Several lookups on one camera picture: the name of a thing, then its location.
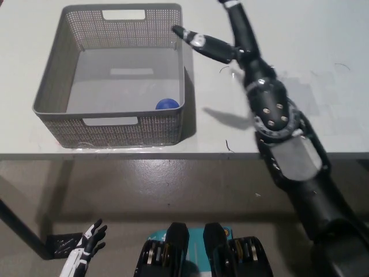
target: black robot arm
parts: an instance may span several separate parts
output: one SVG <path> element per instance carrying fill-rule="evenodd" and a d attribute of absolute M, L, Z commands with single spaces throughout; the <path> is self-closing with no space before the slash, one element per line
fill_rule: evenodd
<path fill-rule="evenodd" d="M 235 37 L 232 46 L 174 26 L 195 51 L 222 63 L 236 60 L 254 115 L 255 138 L 275 184 L 284 190 L 310 240 L 319 276 L 369 276 L 369 230 L 330 177 L 330 163 L 304 114 L 261 57 L 253 29 L 238 0 L 219 0 Z"/>

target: robotic hand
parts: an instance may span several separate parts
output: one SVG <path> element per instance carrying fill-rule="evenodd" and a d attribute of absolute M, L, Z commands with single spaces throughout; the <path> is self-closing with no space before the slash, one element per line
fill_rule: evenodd
<path fill-rule="evenodd" d="M 105 237 L 105 232 L 108 227 L 104 225 L 95 233 L 102 222 L 103 221 L 99 219 L 82 236 L 75 250 L 70 252 L 60 277 L 84 277 L 86 275 L 88 264 L 92 257 L 97 251 L 105 247 L 105 242 L 100 244 L 97 243 Z"/>

